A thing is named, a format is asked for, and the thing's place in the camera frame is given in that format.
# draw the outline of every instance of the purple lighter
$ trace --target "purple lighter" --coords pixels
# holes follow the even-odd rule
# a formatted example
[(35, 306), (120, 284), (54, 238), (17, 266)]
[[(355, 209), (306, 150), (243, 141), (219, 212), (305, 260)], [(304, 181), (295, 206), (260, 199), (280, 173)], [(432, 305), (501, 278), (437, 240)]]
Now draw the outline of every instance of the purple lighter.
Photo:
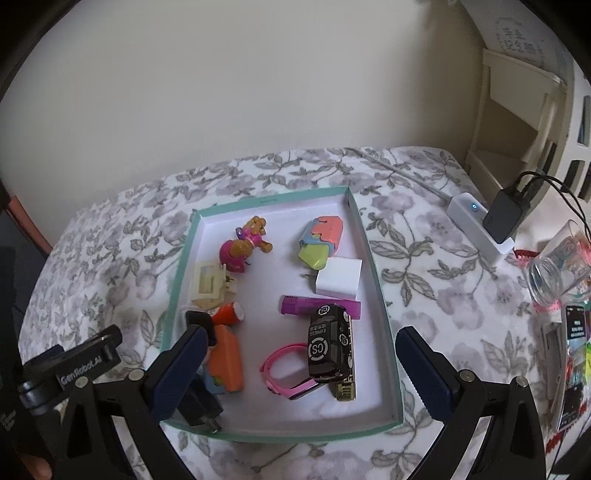
[(281, 301), (282, 315), (310, 315), (322, 305), (335, 303), (342, 306), (353, 320), (361, 318), (361, 302), (342, 299), (312, 299), (309, 297), (292, 297), (285, 295)]

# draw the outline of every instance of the human hand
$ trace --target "human hand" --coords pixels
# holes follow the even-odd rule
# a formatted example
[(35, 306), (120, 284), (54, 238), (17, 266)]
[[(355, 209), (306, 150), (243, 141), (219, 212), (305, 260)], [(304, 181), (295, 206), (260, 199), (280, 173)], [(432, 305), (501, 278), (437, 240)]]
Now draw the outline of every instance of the human hand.
[(21, 462), (27, 467), (29, 473), (35, 480), (50, 480), (51, 479), (51, 467), (46, 460), (39, 457), (33, 457), (26, 453), (21, 453)]

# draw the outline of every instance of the pink toy figure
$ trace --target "pink toy figure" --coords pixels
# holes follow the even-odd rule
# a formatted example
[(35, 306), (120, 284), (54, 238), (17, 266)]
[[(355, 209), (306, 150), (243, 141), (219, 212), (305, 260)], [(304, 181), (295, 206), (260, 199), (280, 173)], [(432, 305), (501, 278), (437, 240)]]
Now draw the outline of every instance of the pink toy figure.
[(262, 239), (262, 236), (267, 234), (266, 224), (264, 218), (255, 215), (242, 228), (236, 228), (236, 236), (240, 240), (248, 240), (253, 247), (259, 247), (267, 254), (273, 249), (273, 245)]
[(246, 259), (252, 251), (252, 245), (246, 240), (227, 240), (220, 247), (220, 263), (226, 264), (229, 272), (244, 273)]
[(266, 235), (264, 218), (252, 217), (242, 228), (236, 228), (238, 240), (228, 240), (220, 247), (220, 262), (226, 264), (230, 272), (244, 273), (246, 259), (252, 255), (256, 247), (269, 253), (273, 245), (262, 239)]

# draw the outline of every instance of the pink wristband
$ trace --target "pink wristband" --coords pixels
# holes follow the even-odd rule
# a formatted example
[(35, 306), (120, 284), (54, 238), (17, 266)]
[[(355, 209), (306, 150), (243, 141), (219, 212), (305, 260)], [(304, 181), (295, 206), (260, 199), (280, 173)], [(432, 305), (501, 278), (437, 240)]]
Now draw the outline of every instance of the pink wristband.
[(267, 388), (274, 394), (283, 395), (290, 400), (296, 400), (322, 386), (322, 384), (319, 384), (313, 378), (308, 377), (297, 385), (287, 388), (279, 385), (277, 381), (271, 376), (271, 367), (277, 360), (279, 360), (283, 355), (297, 351), (304, 351), (307, 354), (308, 346), (305, 343), (291, 343), (289, 345), (285, 345), (269, 355), (269, 357), (267, 357), (259, 369)]

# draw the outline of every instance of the white wall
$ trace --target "white wall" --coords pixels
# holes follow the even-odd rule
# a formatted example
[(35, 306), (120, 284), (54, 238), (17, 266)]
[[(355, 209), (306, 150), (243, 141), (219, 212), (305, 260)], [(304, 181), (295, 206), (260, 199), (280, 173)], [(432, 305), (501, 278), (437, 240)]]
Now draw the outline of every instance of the white wall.
[(0, 104), (0, 177), (54, 243), (78, 209), (218, 160), (423, 144), (463, 161), (480, 48), (446, 0), (82, 0)]

